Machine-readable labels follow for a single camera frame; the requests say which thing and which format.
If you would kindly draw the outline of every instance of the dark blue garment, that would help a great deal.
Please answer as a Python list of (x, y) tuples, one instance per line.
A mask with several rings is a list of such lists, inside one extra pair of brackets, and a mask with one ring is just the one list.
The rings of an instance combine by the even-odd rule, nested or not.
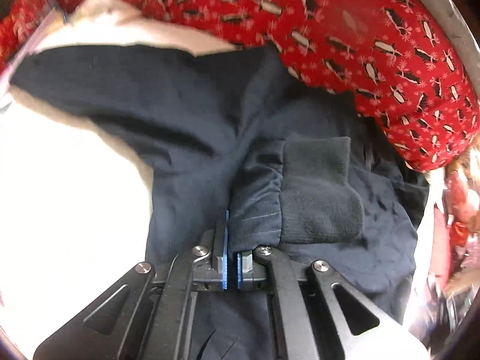
[[(197, 58), (147, 46), (66, 47), (27, 57), (12, 84), (90, 117), (153, 167), (146, 257), (154, 263), (191, 248), (225, 214), (235, 199), (235, 178), (259, 140), (350, 137), (348, 183), (362, 200), (362, 232), (348, 242), (281, 248), (304, 263), (329, 261), (402, 319), (428, 187), (374, 122), (357, 116), (351, 93), (307, 88), (268, 47)], [(271, 161), (276, 150), (274, 144), (259, 154), (269, 168), (247, 186), (252, 197), (281, 190), (281, 166)], [(263, 155), (271, 157), (265, 161)], [(274, 177), (263, 183), (271, 172)], [(252, 212), (277, 211), (273, 205)], [(281, 221), (259, 226), (265, 233), (261, 242), (277, 245), (278, 233), (271, 239), (267, 234)], [(237, 240), (230, 247), (242, 249), (242, 237)], [(272, 359), (267, 312), (262, 293), (201, 294), (191, 358)]]

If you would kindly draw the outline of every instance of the laundry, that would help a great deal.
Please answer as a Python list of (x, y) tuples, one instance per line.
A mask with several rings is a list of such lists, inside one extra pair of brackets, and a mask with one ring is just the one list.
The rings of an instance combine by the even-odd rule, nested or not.
[(347, 184), (349, 157), (348, 137), (255, 142), (232, 190), (232, 251), (272, 244), (272, 237), (292, 244), (354, 238), (363, 206)]
[[(423, 175), (406, 167), (374, 120), (358, 117), (351, 92), (332, 95), (306, 87), (287, 72), (273, 47), (196, 58), (147, 46), (63, 47), (27, 57), (12, 84), (61, 110), (90, 117), (154, 168), (154, 211), (146, 251), (154, 263), (171, 261), (192, 247), (225, 209), (234, 208), (235, 186), (255, 148), (260, 149), (256, 145), (292, 143), (292, 137), (309, 144), (350, 137), (348, 167), (344, 142), (343, 152), (335, 153), (336, 169), (342, 171), (334, 174), (339, 185), (349, 185), (352, 196), (361, 198), (364, 220), (359, 233), (351, 231), (347, 238), (352, 239), (342, 242), (309, 238), (307, 242), (316, 243), (299, 245), (292, 239), (279, 244), (282, 232), (277, 231), (264, 235), (261, 243), (279, 245), (303, 263), (329, 261), (383, 310), (402, 320), (428, 187)], [(287, 150), (287, 159), (292, 150)], [(278, 153), (278, 147), (272, 144), (270, 152)], [(312, 155), (310, 160), (312, 164), (318, 158)], [(275, 155), (259, 163), (288, 173), (280, 169)], [(306, 164), (303, 174), (308, 176)], [(272, 185), (272, 196), (281, 196), (280, 179)], [(274, 206), (255, 209), (260, 215), (278, 212)], [(246, 246), (241, 241), (232, 234), (230, 247), (241, 250)], [(246, 329), (243, 322), (229, 322), (232, 315), (252, 321), (253, 309), (260, 315), (266, 312), (266, 295), (227, 297), (200, 297), (204, 317), (195, 321), (192, 358), (220, 359), (231, 350), (232, 359), (272, 359), (271, 346), (259, 342), (265, 337), (264, 324)], [(255, 345), (262, 349), (252, 354)]]
[[(38, 11), (46, 1), (16, 0), (0, 23), (0, 71), (41, 20)], [(418, 171), (449, 163), (479, 129), (472, 82), (455, 50), (459, 45), (450, 43), (420, 0), (124, 1), (147, 17), (204, 30), (238, 47), (273, 42), (291, 74), (306, 85), (354, 91), (358, 112), (374, 117)], [(72, 12), (81, 0), (57, 2)], [(458, 37), (457, 32), (448, 35)], [(416, 99), (422, 93), (428, 106), (420, 116)], [(463, 102), (466, 97), (470, 106)], [(436, 112), (442, 112), (449, 130), (435, 123)], [(433, 136), (438, 145), (422, 146)]]

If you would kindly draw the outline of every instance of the red cloth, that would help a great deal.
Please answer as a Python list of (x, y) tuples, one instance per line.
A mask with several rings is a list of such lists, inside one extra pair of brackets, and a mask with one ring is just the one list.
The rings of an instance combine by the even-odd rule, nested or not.
[(479, 209), (477, 192), (469, 189), (467, 182), (460, 179), (458, 171), (450, 173), (445, 184), (448, 214), (452, 214), (455, 221), (470, 223)]
[(450, 241), (451, 246), (464, 247), (469, 239), (470, 231), (467, 228), (467, 225), (464, 225), (461, 222), (454, 222), (450, 228)]
[[(0, 24), (1, 63), (31, 32), (28, 18), (42, 1), (17, 0)], [(81, 0), (57, 1), (71, 11)], [(375, 117), (418, 171), (448, 163), (479, 128), (463, 65), (419, 0), (126, 1), (246, 47), (273, 41), (307, 85), (354, 91), (357, 110)]]

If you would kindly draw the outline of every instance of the white fabric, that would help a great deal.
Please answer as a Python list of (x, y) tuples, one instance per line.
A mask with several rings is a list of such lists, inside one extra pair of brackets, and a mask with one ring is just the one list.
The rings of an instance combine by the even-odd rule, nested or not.
[[(85, 0), (37, 51), (148, 44), (232, 50), (206, 33), (141, 17), (121, 0)], [(0, 115), (0, 326), (28, 358), (145, 257), (152, 170), (91, 121), (12, 88)]]
[(410, 297), (403, 317), (403, 326), (407, 329), (410, 328), (417, 317), (419, 309), (423, 306), (423, 294), (430, 270), (431, 251), (434, 244), (434, 205), (437, 204), (439, 209), (443, 211), (444, 169), (432, 170), (426, 176), (430, 184), (430, 190), (425, 212), (420, 226), (418, 226), (417, 246), (413, 254), (417, 268), (413, 275)]

